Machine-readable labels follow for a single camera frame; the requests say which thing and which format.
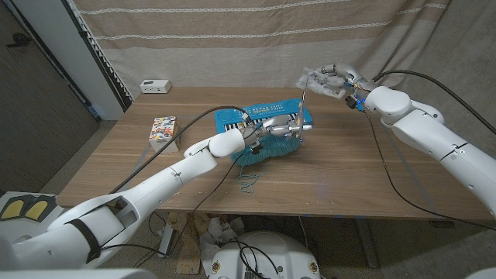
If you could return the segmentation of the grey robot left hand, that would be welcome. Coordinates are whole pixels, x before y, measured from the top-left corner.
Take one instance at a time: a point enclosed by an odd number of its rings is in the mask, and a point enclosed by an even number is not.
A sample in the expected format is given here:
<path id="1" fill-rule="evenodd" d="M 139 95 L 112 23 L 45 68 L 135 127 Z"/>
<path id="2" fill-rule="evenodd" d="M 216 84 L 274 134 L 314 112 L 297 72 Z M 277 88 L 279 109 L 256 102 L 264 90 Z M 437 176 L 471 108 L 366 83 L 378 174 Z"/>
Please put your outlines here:
<path id="1" fill-rule="evenodd" d="M 257 123 L 247 124 L 242 135 L 245 145 L 248 146 L 258 143 L 266 136 L 301 139 L 302 133 L 312 128 L 312 124 L 292 120 L 289 115 L 277 115 Z"/>

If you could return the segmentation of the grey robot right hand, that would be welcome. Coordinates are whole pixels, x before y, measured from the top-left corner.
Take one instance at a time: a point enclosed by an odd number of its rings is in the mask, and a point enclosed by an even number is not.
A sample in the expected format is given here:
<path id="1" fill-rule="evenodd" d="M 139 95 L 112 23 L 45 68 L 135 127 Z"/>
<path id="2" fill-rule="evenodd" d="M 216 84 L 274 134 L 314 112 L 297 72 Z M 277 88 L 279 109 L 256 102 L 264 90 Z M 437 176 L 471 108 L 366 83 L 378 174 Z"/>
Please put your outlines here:
<path id="1" fill-rule="evenodd" d="M 378 87 L 373 81 L 363 77 L 354 67 L 343 64 L 330 64 L 311 69 L 306 75 L 304 86 L 311 91 L 341 99 L 346 93 L 353 93 L 358 99 L 365 99 Z"/>

